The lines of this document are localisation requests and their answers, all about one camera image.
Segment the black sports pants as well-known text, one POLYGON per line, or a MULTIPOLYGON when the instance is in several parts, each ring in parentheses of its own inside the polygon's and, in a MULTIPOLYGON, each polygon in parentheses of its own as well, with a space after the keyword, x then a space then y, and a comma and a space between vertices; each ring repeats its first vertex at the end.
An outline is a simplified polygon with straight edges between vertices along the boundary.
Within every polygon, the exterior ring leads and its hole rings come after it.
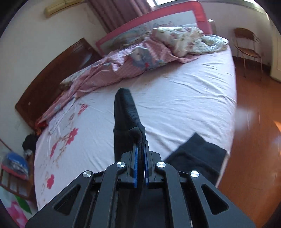
MULTIPOLYGON (((138 176, 144 174, 145 127, 141 124, 131 93, 126 88, 120 88, 114 100, 114 158, 121 161, 122 154, 138 147, 138 176)), ((198 171, 209 182, 215 185, 219 179, 224 159, 225 149, 205 141, 194 133, 188 141, 178 147, 165 162, 180 172, 198 171)), ((161 190, 143 190, 140 198, 135 227, 163 227, 164 205, 161 190)))

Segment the floral white bed sheet mattress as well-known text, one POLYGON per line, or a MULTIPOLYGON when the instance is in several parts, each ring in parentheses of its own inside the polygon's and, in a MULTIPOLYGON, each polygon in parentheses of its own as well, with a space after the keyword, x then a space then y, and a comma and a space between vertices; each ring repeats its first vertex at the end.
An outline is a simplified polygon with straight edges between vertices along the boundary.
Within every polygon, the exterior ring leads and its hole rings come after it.
POLYGON ((132 79, 72 99, 48 122, 36 145, 34 183, 38 208, 86 170, 114 162, 114 97, 128 88, 150 150, 166 159, 194 133, 231 151, 237 104, 231 49, 172 62, 132 79))

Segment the wooden chair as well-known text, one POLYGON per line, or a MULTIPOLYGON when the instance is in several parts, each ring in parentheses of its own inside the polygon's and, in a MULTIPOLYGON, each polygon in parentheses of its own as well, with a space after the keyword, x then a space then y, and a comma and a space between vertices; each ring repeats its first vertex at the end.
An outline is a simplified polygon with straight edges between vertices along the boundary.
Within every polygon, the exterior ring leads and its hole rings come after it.
POLYGON ((29 167, 29 179, 23 180, 12 173, 8 173, 1 167, 1 187, 15 196, 25 200, 35 200, 34 187, 34 154, 27 159, 29 167))

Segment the black clothes pile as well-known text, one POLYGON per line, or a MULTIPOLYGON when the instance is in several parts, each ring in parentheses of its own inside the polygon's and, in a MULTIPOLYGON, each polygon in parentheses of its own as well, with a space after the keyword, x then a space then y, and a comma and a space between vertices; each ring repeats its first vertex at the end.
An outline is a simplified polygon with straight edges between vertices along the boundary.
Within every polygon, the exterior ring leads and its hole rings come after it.
POLYGON ((30 150, 35 153, 38 138, 39 136, 35 134, 29 134, 28 136, 26 136, 24 142, 22 143, 22 148, 24 149, 24 151, 30 150))

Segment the pink dotted quilt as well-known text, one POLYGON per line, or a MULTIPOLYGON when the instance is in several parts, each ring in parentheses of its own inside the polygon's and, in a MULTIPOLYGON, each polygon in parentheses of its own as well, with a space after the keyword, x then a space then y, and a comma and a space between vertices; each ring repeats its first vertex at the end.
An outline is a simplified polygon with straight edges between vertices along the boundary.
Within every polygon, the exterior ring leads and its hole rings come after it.
POLYGON ((196 55, 176 57, 162 42, 151 38, 124 50, 109 53, 90 65, 64 92, 64 94, 42 115, 37 123, 52 118, 72 98, 79 98, 98 88, 108 86, 123 79, 134 78, 145 71, 155 69, 169 62, 188 63, 198 59, 196 55))

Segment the floral wardrobe door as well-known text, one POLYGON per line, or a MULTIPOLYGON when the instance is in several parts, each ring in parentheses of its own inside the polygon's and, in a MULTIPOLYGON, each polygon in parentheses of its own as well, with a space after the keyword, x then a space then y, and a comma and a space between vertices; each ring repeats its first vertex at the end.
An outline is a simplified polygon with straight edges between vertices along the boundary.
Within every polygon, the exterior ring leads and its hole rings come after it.
POLYGON ((15 196, 3 187, 1 187, 1 201, 19 227, 25 227, 28 220, 38 212, 36 203, 15 196))

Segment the plastic bag with clothes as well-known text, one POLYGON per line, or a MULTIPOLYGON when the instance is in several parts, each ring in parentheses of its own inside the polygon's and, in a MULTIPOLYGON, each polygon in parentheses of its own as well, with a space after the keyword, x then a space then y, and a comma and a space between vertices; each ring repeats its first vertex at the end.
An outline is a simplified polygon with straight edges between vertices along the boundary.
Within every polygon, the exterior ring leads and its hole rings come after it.
POLYGON ((28 162, 15 152, 9 152, 4 156, 1 168, 9 174, 22 180, 29 179, 28 162))

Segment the dark wooden headboard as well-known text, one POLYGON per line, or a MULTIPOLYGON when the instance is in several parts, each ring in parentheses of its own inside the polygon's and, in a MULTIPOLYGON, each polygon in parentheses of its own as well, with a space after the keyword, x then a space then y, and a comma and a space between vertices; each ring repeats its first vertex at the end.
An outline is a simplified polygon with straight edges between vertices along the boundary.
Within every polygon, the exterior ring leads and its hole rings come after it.
POLYGON ((16 103, 16 111, 35 130, 36 121, 61 94, 61 81, 101 58, 86 39, 81 38, 54 58, 36 76, 16 103))

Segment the floral beige pillow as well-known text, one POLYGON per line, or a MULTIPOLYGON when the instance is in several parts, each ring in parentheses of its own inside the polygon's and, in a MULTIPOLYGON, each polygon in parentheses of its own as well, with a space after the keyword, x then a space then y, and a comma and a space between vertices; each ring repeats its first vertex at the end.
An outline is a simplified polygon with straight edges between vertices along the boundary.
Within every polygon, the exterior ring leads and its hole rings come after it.
POLYGON ((151 31, 151 38, 162 42, 173 55, 202 55, 227 50, 229 41, 216 35, 206 35, 197 27, 160 27, 151 31))

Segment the mauve curtain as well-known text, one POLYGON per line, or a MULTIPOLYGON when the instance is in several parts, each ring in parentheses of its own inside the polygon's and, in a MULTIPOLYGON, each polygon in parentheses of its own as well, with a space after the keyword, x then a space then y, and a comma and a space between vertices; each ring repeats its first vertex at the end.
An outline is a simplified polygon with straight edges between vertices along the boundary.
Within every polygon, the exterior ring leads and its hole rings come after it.
POLYGON ((152 11, 147 1, 88 0, 87 4, 98 18, 106 33, 152 11))

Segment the pink bed guard rail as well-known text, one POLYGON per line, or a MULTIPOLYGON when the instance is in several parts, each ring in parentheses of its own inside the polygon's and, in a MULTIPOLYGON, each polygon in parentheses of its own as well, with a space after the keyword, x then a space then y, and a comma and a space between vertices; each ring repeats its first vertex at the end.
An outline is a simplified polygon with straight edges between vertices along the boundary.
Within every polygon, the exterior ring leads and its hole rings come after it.
POLYGON ((99 54, 105 56, 111 51, 118 50, 121 45, 133 41, 154 28, 186 27, 187 25, 199 28, 204 34, 213 33, 201 3, 198 1, 186 1, 156 9, 129 21, 98 40, 96 47, 99 54), (186 14, 188 11, 192 11, 196 19, 193 24, 188 24, 188 18, 191 17, 191 15, 186 14))

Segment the wall air conditioner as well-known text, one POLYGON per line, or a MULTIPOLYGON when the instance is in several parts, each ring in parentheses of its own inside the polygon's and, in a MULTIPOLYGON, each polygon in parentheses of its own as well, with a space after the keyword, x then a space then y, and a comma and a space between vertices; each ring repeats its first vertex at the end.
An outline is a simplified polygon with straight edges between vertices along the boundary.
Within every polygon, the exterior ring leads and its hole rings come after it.
POLYGON ((56 1, 52 3, 51 5, 47 6, 44 9, 44 15, 46 18, 50 18, 51 16, 64 11, 66 9, 69 9, 71 7, 80 5, 85 3, 84 0, 61 0, 61 1, 56 1))

